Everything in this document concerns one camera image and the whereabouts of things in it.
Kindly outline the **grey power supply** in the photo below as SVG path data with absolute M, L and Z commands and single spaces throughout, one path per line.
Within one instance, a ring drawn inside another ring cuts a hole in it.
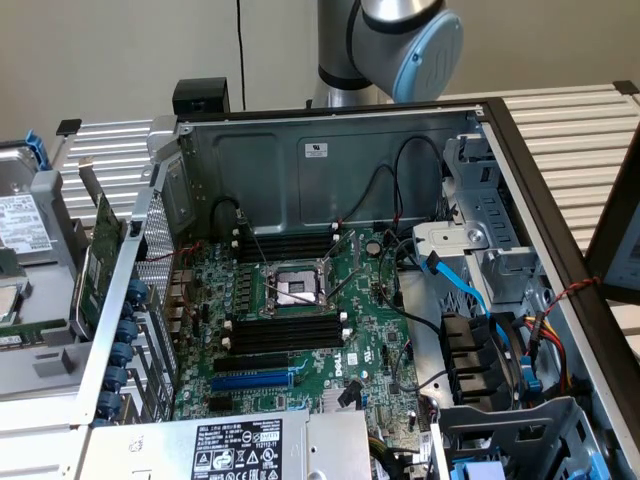
M 361 412 L 100 427 L 80 480 L 372 480 Z

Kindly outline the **black box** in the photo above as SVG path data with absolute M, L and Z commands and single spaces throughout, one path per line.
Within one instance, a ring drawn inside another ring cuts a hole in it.
M 172 95 L 176 115 L 195 113 L 229 113 L 230 103 L 226 77 L 181 79 Z

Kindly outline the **blue expansion slot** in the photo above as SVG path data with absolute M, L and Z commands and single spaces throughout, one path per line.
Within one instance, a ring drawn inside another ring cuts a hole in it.
M 213 392 L 253 390 L 269 388 L 291 388 L 295 375 L 288 370 L 270 370 L 242 375 L 217 376 L 211 380 Z

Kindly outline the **black fan shroud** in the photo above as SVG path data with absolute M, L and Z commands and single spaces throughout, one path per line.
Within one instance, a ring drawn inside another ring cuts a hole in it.
M 522 337 L 512 312 L 442 316 L 440 344 L 454 404 L 484 412 L 512 410 L 520 391 Z

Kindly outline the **thin metal locking lever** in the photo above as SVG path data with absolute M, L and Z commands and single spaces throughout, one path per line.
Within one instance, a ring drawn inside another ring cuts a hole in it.
M 254 228 L 253 228 L 249 218 L 246 216 L 246 214 L 244 213 L 244 211 L 241 208 L 237 208 L 236 209 L 236 220 L 237 220 L 237 223 L 240 226 L 244 226 L 245 229 L 247 230 L 247 232 L 250 234 L 250 237 L 252 238 L 252 240 L 253 240 L 253 242 L 254 242 L 254 244 L 255 244 L 258 252 L 259 252 L 259 255 L 261 257 L 262 263 L 265 265 L 266 268 L 268 268 L 269 264 L 268 264 L 267 258 L 266 258 L 265 254 L 264 254 L 264 252 L 263 252 L 263 250 L 262 250 L 262 248 L 260 246 L 260 243 L 259 243 L 258 238 L 256 236 L 256 233 L 254 231 Z
M 264 286 L 269 296 L 274 300 L 275 304 L 279 306 L 320 304 L 317 289 L 312 283 L 292 281 L 271 284 L 265 282 Z

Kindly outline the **metal CPU socket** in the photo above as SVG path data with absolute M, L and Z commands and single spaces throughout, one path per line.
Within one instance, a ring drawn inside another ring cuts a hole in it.
M 269 296 L 265 282 L 271 284 L 292 281 L 303 281 L 315 285 L 318 293 L 319 305 L 291 305 L 279 306 Z M 336 310 L 333 301 L 326 300 L 325 294 L 333 288 L 333 267 L 331 262 L 323 266 L 321 260 L 300 260 L 277 262 L 260 269 L 260 283 L 262 296 L 258 300 L 258 314 L 263 317 L 285 317 L 298 315 L 324 315 Z

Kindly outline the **green RAM stick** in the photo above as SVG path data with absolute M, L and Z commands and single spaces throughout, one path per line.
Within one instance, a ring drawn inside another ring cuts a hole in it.
M 44 343 L 45 330 L 65 327 L 63 319 L 0 327 L 0 351 L 29 348 Z

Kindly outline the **grey drive cage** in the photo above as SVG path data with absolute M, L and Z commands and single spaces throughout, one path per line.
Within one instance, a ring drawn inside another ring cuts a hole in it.
M 613 480 L 570 397 L 501 412 L 443 409 L 431 435 L 437 480 Z

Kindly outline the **green graphics card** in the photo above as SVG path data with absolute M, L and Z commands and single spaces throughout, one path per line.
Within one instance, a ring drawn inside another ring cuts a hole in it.
M 123 239 L 123 224 L 116 217 L 97 179 L 92 157 L 80 159 L 79 176 L 96 207 L 96 217 L 82 269 L 76 279 L 70 324 L 82 341 L 91 341 L 115 272 Z

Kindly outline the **silver hard disk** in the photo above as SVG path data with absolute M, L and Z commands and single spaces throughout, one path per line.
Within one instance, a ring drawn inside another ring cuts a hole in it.
M 50 202 L 59 186 L 59 174 L 42 170 L 24 141 L 0 142 L 0 247 L 24 266 L 57 261 Z

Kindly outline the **blue disk rail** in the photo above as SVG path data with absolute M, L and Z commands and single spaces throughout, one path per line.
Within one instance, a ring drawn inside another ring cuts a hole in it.
M 44 145 L 44 142 L 40 136 L 38 136 L 33 129 L 29 130 L 25 137 L 25 143 L 27 147 L 33 153 L 37 168 L 39 171 L 48 171 L 51 169 L 49 156 Z

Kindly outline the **black SATA plug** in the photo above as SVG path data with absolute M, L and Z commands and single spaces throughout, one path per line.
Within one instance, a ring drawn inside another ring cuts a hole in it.
M 362 408 L 362 384 L 358 380 L 352 380 L 338 397 L 338 404 L 341 408 L 346 408 L 351 404 L 357 410 Z

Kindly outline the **long black expansion slot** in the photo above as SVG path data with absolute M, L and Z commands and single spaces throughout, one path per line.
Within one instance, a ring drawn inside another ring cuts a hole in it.
M 225 356 L 213 361 L 213 371 L 216 374 L 288 368 L 289 356 L 286 353 Z

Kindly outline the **green motherboard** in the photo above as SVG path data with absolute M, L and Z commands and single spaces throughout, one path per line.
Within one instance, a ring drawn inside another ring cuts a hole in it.
M 236 235 L 226 243 L 203 243 L 178 260 L 169 291 L 170 317 L 176 326 L 174 340 L 179 360 L 173 416 L 177 420 L 227 415 L 307 410 L 312 414 L 361 411 L 372 436 L 394 447 L 409 447 L 420 431 L 418 396 L 412 391 L 416 374 L 408 345 L 409 325 L 400 311 L 396 257 L 383 243 L 381 233 L 356 229 L 360 239 L 361 270 L 330 298 L 343 322 L 341 348 L 280 352 L 289 356 L 295 375 L 291 388 L 269 388 L 213 392 L 217 376 L 213 361 L 232 355 L 221 346 L 236 319 L 271 318 L 258 314 L 259 263 L 239 263 L 240 242 L 253 242 Z M 366 244 L 377 241 L 381 251 L 371 256 Z M 352 268 L 349 250 L 331 258 L 333 288 Z M 362 384 L 362 408 L 341 408 L 338 397 L 352 380 Z M 211 413 L 208 400 L 230 395 L 234 410 Z

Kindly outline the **grey parts rack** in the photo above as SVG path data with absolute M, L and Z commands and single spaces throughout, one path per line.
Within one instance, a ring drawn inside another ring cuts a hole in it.
M 36 397 L 76 388 L 90 347 L 70 324 L 76 279 L 89 241 L 80 220 L 68 212 L 60 186 L 50 202 L 55 263 L 24 266 L 14 250 L 0 247 L 0 286 L 22 284 L 24 293 L 12 324 L 63 319 L 65 327 L 45 330 L 44 343 L 29 348 L 0 351 L 0 401 Z

